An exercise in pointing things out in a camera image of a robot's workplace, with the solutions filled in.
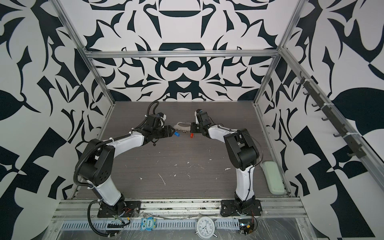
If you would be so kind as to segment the keyring with chain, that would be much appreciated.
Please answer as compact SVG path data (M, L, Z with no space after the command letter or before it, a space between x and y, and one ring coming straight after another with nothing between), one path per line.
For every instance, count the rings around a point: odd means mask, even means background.
M192 126L192 123L190 122L178 122L176 125L174 125L174 129L177 132L190 133L191 126Z

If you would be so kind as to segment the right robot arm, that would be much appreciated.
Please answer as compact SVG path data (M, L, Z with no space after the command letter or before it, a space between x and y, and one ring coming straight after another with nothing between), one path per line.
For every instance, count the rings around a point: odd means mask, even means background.
M195 118L195 122L191 124L191 133L202 134L226 145L230 162L236 169L235 203L239 209L248 208L256 200L253 176L260 158L260 151L251 135L247 129L229 129L221 124L214 124L208 113L201 109L195 111Z

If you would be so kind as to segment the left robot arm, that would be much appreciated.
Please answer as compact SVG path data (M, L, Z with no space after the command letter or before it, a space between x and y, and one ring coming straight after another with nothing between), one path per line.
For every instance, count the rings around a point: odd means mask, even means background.
M123 202L124 197L111 177L115 158L131 149L148 143L155 145L159 139L172 137L176 130L166 125L165 119L163 113L147 115L142 124L126 135L104 141L91 140L75 166L74 183L94 191L108 206Z

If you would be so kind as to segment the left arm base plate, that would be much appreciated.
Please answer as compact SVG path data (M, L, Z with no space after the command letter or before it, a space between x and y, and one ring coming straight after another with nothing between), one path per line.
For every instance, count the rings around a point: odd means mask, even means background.
M136 217L141 210L141 201L120 201L114 206L102 202L99 208L98 218L112 218L119 215L121 218Z

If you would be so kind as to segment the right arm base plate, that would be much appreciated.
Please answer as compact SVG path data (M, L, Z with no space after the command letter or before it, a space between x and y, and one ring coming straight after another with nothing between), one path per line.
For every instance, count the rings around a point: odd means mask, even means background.
M229 216L261 216L262 215L261 201L257 199L249 199L247 201L221 200L220 215L222 217Z

